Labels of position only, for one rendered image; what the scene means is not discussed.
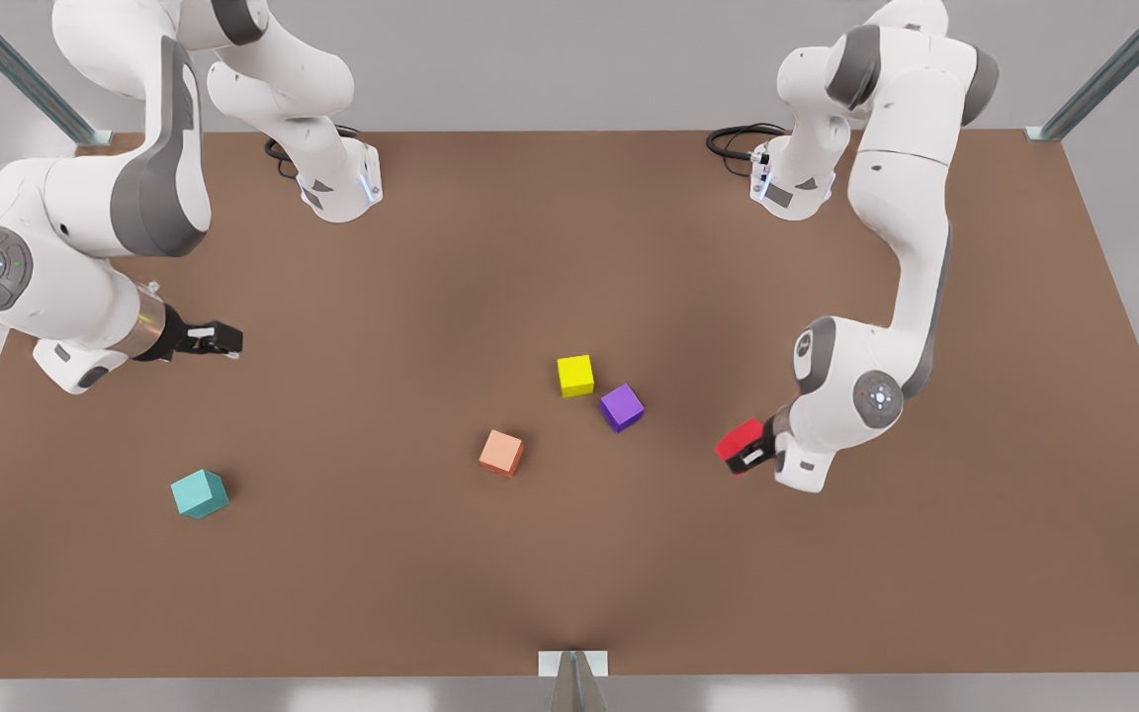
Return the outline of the orange wooden cube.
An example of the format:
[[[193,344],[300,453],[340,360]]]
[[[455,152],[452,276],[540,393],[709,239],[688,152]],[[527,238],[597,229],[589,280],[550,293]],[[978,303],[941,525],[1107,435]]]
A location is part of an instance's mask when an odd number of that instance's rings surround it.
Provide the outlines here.
[[[503,477],[513,478],[521,456],[524,452],[524,442],[521,437],[514,437],[500,431],[491,431],[480,455],[480,464],[489,472],[501,474]]]

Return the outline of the red wooden cube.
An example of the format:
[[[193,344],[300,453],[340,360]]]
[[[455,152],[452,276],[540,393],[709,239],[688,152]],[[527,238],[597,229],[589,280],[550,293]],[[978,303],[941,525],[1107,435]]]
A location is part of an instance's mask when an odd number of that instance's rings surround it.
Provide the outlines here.
[[[773,441],[763,422],[749,418],[729,431],[714,449],[734,475],[749,472],[759,463],[772,459]]]

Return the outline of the teal blue wooden cube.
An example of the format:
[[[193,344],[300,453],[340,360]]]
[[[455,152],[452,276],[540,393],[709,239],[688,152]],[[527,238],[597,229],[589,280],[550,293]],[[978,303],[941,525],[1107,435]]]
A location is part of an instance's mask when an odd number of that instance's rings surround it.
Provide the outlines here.
[[[229,504],[226,486],[216,473],[200,469],[171,484],[178,513],[203,518]]]

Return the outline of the silver frame post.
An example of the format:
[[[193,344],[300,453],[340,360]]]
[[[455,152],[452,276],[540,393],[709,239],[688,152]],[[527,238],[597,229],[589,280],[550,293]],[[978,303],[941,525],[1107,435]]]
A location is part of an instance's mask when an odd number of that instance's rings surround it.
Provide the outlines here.
[[[555,678],[550,712],[607,712],[597,684],[609,676],[607,652],[539,652],[538,676]]]
[[[1122,81],[1139,67],[1139,27],[1105,60],[1093,76],[1041,126],[1026,126],[1030,141],[1062,141],[1083,122]]]
[[[0,73],[15,89],[44,113],[77,147],[108,147],[113,132],[95,130],[72,105],[41,76],[5,36],[0,35]]]

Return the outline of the yellow wooden cube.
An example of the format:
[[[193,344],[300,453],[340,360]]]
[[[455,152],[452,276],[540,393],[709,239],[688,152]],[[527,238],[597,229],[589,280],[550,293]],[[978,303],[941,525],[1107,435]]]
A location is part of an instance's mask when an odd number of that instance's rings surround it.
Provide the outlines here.
[[[587,353],[557,359],[556,365],[562,396],[587,396],[595,392],[595,374]]]

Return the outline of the purple wooden cube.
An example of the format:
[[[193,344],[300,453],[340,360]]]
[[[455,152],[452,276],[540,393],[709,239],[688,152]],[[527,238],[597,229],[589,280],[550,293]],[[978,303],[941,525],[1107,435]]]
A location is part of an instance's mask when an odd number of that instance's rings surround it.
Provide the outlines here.
[[[645,406],[626,383],[605,394],[598,402],[598,409],[614,433],[623,432],[646,414]]]

